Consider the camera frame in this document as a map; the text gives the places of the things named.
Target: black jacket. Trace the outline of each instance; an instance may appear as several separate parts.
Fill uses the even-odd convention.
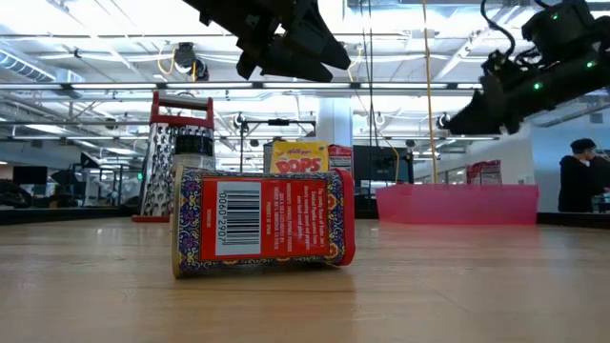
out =
[[[565,156],[561,165],[561,191],[559,191],[560,212],[592,212],[591,198],[604,193],[597,186],[591,170],[574,156]]]

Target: wooden table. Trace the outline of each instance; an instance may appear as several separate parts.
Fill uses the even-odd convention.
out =
[[[176,281],[170,231],[0,228],[2,342],[610,342],[610,232],[357,222],[355,263]]]

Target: person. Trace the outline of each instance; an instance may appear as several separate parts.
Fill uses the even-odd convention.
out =
[[[595,142],[582,138],[572,142],[572,155],[564,156],[561,165],[560,212],[592,212],[592,197],[609,189],[596,186],[590,174],[589,164],[595,158]]]

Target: yellow cereal box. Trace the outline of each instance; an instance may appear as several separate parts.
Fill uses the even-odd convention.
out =
[[[324,142],[274,142],[271,173],[327,172]]]

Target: patterned can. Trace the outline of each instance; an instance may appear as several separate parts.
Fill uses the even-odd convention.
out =
[[[354,182],[346,171],[258,174],[179,166],[173,275],[234,265],[349,265]]]

